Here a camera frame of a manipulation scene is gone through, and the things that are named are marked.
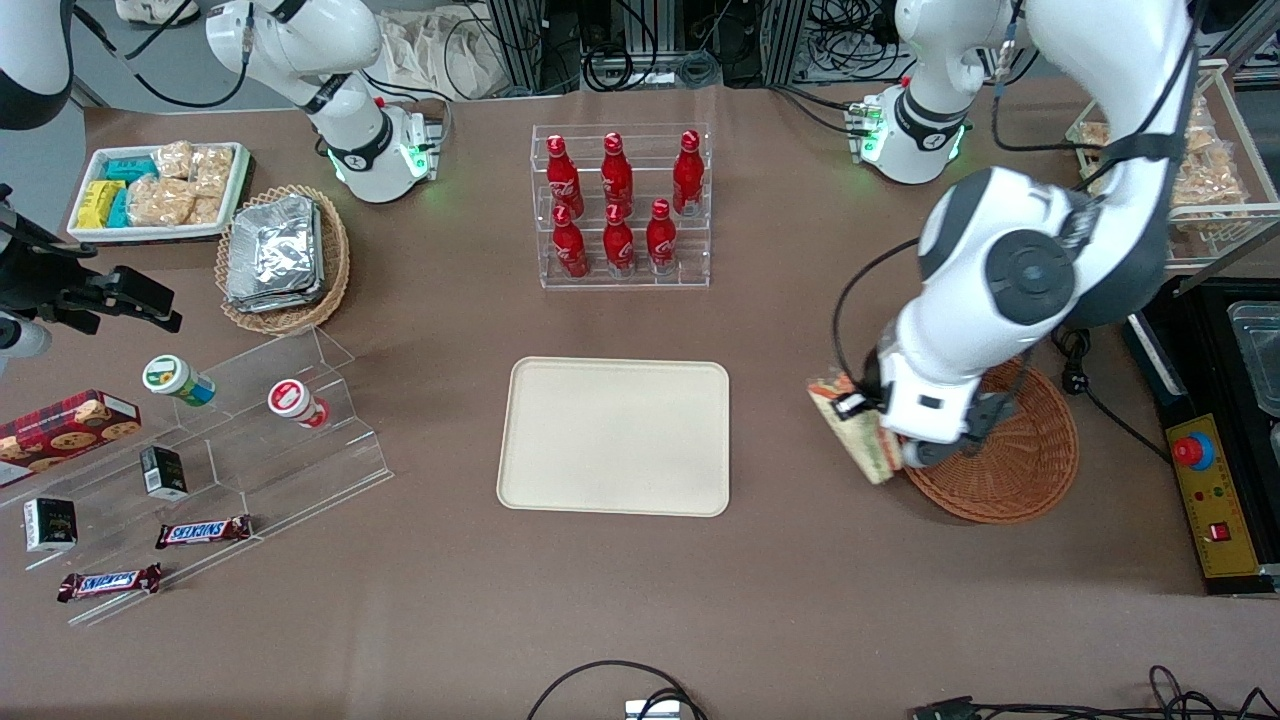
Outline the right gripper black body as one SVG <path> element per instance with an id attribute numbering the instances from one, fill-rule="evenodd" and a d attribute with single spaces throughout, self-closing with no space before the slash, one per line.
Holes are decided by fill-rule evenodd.
<path id="1" fill-rule="evenodd" d="M 83 259 L 95 258 L 97 249 L 64 243 L 23 215 L 4 215 L 1 229 L 3 310 L 95 334 L 99 316 L 68 305 L 67 295 L 84 290 L 97 275 L 81 265 Z"/>

